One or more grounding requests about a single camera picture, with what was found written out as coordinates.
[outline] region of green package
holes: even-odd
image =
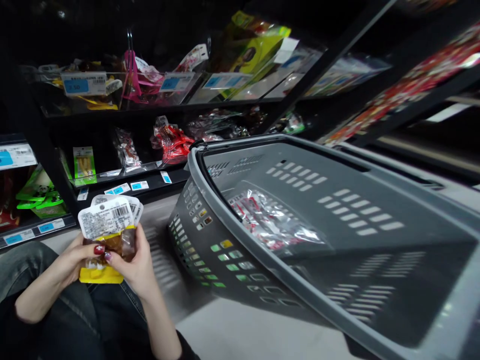
[[[73,148],[75,186],[96,184],[94,150],[91,146]]]
[[[30,202],[43,201],[53,187],[54,185],[44,168],[38,164],[25,186],[18,192],[15,198]]]
[[[45,200],[31,209],[40,219],[56,218],[67,214],[67,208],[58,191],[51,191]]]

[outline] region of colorful packaging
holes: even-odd
[[[91,146],[73,148],[75,185],[96,184],[94,150]]]

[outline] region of finger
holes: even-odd
[[[70,250],[70,249],[73,249],[74,247],[77,247],[78,245],[82,245],[83,242],[84,242],[84,235],[80,231],[78,235],[75,237],[75,239],[73,239],[73,241],[70,243],[70,245],[68,245],[66,250]]]
[[[79,245],[71,250],[75,260],[80,261],[87,258],[97,258],[105,252],[105,245],[93,243],[90,245]]]
[[[113,251],[107,251],[105,253],[105,260],[112,268],[117,270],[124,277],[127,277],[126,274],[129,273],[129,269],[132,265],[123,260],[120,255]]]
[[[150,252],[150,244],[145,236],[144,227],[141,223],[138,223],[135,232],[135,244],[136,244],[136,251],[138,253],[149,253]]]

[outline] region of barcode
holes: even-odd
[[[121,218],[122,216],[125,216],[129,213],[129,208],[127,207],[127,205],[124,205],[122,207],[113,209],[112,213],[114,218]]]
[[[25,150],[16,150],[15,153],[17,155],[23,155],[23,154],[30,154],[32,151],[30,149],[25,149]]]

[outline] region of hand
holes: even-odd
[[[140,299],[146,299],[157,285],[150,245],[142,224],[138,224],[135,233],[136,254],[131,262],[126,262],[115,252],[107,251],[105,260],[128,281]]]
[[[105,252],[100,244],[82,245],[84,236],[80,232],[65,251],[45,271],[52,284],[65,289],[79,278],[83,260],[97,258]]]

